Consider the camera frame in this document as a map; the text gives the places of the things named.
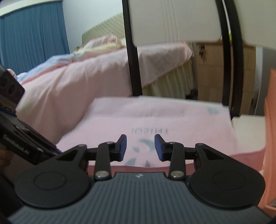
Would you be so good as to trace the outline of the orange pink storage box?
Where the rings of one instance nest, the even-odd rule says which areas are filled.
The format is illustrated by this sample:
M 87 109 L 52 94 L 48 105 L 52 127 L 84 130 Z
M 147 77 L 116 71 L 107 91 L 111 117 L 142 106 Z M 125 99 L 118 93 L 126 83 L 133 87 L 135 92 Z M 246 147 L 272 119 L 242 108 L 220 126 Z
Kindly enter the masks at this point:
M 264 102 L 266 126 L 263 177 L 266 183 L 259 207 L 270 217 L 275 217 L 275 69 L 271 69 L 268 93 Z

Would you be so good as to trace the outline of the bed with pink sheet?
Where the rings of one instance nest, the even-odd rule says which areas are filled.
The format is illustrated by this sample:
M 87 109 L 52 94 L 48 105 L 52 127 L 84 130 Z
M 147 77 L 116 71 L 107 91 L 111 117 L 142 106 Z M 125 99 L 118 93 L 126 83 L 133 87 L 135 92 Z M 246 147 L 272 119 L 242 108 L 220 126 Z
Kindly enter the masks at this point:
M 193 51 L 180 42 L 139 47 L 138 54 L 141 83 L 146 87 L 190 64 Z M 54 144 L 77 126 L 94 99 L 132 94 L 124 48 L 35 75 L 22 85 L 25 94 L 16 109 L 18 119 Z

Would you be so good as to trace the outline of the cardboard box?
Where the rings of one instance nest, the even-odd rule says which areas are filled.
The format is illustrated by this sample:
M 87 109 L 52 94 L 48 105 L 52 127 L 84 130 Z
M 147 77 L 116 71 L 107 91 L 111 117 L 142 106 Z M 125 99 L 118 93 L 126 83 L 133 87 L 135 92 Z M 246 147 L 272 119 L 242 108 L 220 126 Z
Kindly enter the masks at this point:
M 254 97 L 256 69 L 255 47 L 244 46 L 244 84 L 240 115 L 249 114 Z M 197 43 L 197 83 L 198 99 L 218 102 L 223 97 L 224 60 L 222 43 Z

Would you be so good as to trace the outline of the blue curtain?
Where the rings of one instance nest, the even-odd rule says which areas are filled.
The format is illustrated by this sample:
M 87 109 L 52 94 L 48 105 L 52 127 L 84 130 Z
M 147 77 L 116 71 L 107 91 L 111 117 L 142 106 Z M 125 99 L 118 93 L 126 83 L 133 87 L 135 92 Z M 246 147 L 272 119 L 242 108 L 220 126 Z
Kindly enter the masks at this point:
M 70 52 L 61 1 L 37 4 L 1 16 L 1 64 L 28 72 L 54 55 Z

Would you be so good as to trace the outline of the pastel striped duvet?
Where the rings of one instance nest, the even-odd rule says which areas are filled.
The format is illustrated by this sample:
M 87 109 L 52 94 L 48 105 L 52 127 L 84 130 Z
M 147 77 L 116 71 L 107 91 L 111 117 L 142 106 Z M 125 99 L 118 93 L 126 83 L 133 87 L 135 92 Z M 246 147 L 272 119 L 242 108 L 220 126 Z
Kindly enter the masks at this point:
M 25 84 L 35 78 L 44 75 L 55 69 L 70 65 L 71 63 L 80 62 L 92 57 L 97 57 L 112 51 L 126 47 L 126 39 L 119 38 L 114 34 L 108 34 L 99 38 L 92 39 L 87 44 L 77 47 L 70 54 L 54 55 L 44 63 L 36 66 L 28 72 L 16 75 L 12 69 L 8 72 L 20 83 Z

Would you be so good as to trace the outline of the beige quilted headboard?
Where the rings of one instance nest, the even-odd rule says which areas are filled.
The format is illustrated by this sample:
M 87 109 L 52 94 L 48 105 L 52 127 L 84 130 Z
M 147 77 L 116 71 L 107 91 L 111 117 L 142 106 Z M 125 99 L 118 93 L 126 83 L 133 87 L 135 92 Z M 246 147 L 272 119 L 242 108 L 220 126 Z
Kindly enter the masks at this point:
M 87 44 L 92 39 L 108 34 L 114 34 L 119 38 L 125 37 L 124 17 L 122 13 L 106 19 L 83 33 L 82 44 Z

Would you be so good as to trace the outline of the white chair with black frame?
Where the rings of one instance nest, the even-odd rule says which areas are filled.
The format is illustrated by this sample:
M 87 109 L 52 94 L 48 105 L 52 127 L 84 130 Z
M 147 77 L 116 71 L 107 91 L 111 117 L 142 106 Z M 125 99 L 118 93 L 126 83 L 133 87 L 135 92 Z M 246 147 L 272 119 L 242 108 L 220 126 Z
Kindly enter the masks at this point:
M 229 105 L 231 46 L 223 1 L 123 1 L 122 4 L 134 97 L 143 94 L 138 46 L 180 41 L 212 42 L 222 37 L 222 104 Z

